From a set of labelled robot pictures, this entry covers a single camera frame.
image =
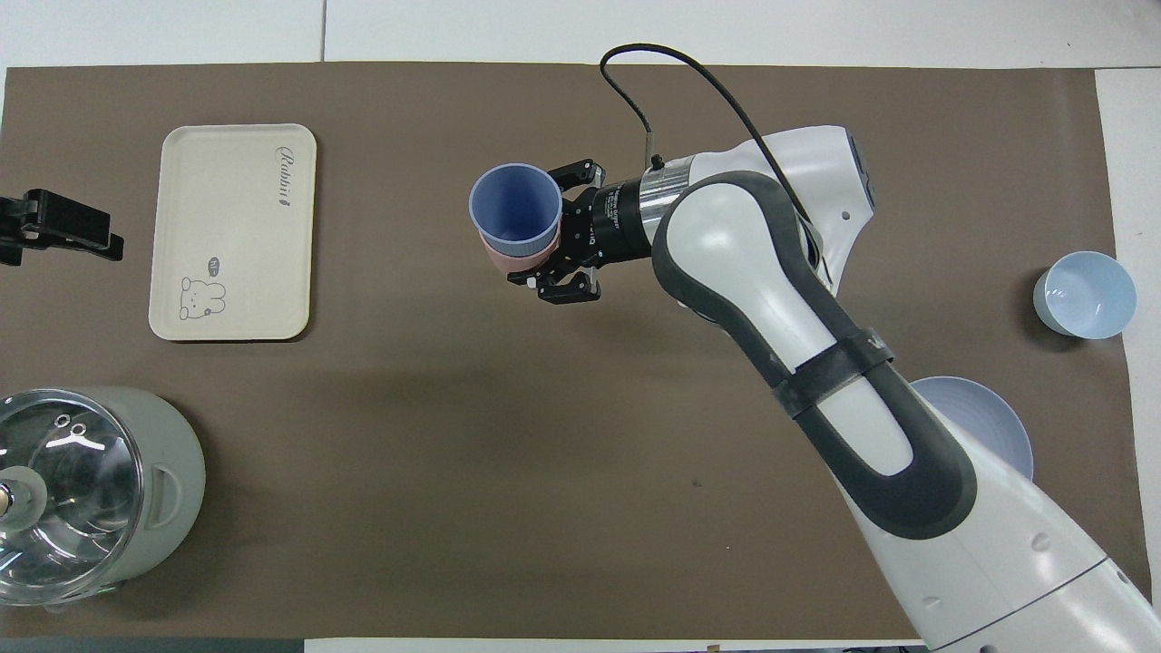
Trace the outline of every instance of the tray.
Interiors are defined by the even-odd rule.
[[[180,127],[161,145],[150,328],[167,340],[279,340],[310,318],[313,135]]]

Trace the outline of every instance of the white table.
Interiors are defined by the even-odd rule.
[[[707,64],[1097,69],[1117,256],[1140,306],[1124,343],[1153,594],[1161,591],[1161,3],[1154,0],[0,0],[9,66],[318,60],[594,63],[665,43]],[[626,62],[658,62],[626,56]],[[16,192],[13,188],[0,191]],[[317,640],[308,651],[650,652],[787,641]]]

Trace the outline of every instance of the brown table mat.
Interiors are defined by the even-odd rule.
[[[1037,482],[1149,587],[1119,338],[1057,336],[1032,282],[1113,251],[1090,71],[728,67],[765,132],[843,124],[878,215],[842,301],[911,379],[994,388]],[[618,72],[668,158],[744,132],[677,66]],[[128,385],[178,406],[209,486],[182,546],[3,634],[911,638],[825,467],[740,350],[648,261],[553,307],[506,284],[466,215],[482,171],[641,168],[596,67],[279,64],[15,69],[0,191],[114,215],[125,259],[0,270],[0,393]],[[311,324],[291,343],[149,329],[161,141],[297,122],[319,144]]]

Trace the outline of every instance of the blue cup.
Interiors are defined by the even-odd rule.
[[[1040,320],[1058,333],[1111,338],[1137,311],[1137,286],[1116,259],[1101,252],[1073,252],[1040,275],[1032,303]]]
[[[539,167],[498,165],[476,180],[468,214],[488,245],[511,258],[535,257],[557,237],[561,188]]]

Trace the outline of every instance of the bowl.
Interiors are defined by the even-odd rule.
[[[990,388],[961,376],[928,376],[911,387],[928,403],[1032,480],[1032,443],[1019,416]]]
[[[1073,252],[1040,275],[1032,303],[1053,331],[1098,340],[1128,325],[1137,311],[1137,287],[1116,259],[1101,252]]]

